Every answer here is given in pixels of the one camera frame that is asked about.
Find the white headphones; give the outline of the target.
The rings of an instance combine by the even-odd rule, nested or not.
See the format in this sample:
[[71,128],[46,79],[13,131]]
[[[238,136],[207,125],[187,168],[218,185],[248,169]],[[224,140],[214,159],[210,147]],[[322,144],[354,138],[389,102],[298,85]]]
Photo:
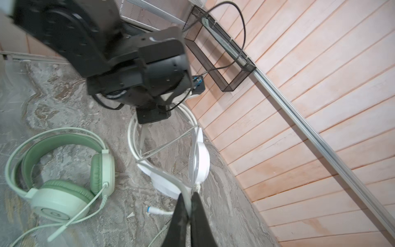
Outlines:
[[[191,128],[172,141],[145,153],[142,151],[143,145],[137,143],[138,129],[141,130],[141,141],[144,140],[144,130],[137,121],[136,113],[132,115],[127,128],[129,149],[137,162],[138,168],[150,177],[156,190],[174,199],[178,198],[183,190],[187,192],[200,190],[200,186],[206,181],[210,172],[210,155],[204,143],[203,129],[198,125],[197,119],[187,106],[179,105],[178,111],[191,124]],[[174,170],[173,173],[168,173],[150,163],[150,158],[185,137],[191,138],[191,147],[186,164]]]

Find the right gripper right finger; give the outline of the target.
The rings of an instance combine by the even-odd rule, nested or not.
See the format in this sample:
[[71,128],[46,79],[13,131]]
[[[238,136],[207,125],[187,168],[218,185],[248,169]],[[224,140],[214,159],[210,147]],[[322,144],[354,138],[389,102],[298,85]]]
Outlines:
[[193,193],[191,202],[191,246],[217,247],[218,245],[209,226],[201,197],[197,192]]

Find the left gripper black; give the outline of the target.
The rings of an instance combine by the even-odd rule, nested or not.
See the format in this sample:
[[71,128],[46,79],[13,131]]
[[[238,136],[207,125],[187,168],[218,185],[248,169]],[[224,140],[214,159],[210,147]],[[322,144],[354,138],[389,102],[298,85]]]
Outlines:
[[185,40],[179,27],[124,39],[106,73],[87,78],[87,92],[136,108],[139,124],[168,119],[175,98],[193,88]]

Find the green headphones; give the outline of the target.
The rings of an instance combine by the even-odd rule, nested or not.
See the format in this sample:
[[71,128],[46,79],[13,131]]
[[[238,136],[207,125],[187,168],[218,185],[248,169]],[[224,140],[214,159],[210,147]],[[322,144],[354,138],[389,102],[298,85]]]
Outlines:
[[[34,166],[44,155],[66,145],[80,145],[96,151],[91,160],[90,188],[62,180],[46,181],[36,188]],[[85,220],[90,206],[98,198],[105,204],[114,192],[115,160],[97,134],[83,128],[56,128],[20,144],[6,163],[5,178],[8,186],[27,200],[36,214],[59,223]]]

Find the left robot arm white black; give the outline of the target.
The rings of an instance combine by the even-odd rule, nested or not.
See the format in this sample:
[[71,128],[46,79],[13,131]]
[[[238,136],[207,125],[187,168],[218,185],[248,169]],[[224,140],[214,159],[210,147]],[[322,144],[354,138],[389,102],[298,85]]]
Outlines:
[[134,106],[140,124],[168,119],[194,88],[182,31],[145,32],[114,1],[1,1],[13,23],[63,56],[87,92]]

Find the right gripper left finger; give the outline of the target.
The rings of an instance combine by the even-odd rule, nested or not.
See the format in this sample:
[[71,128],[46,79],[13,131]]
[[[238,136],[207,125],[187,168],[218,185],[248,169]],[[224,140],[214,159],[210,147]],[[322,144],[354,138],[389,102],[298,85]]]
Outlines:
[[186,247],[188,214],[183,195],[180,194],[161,247]]

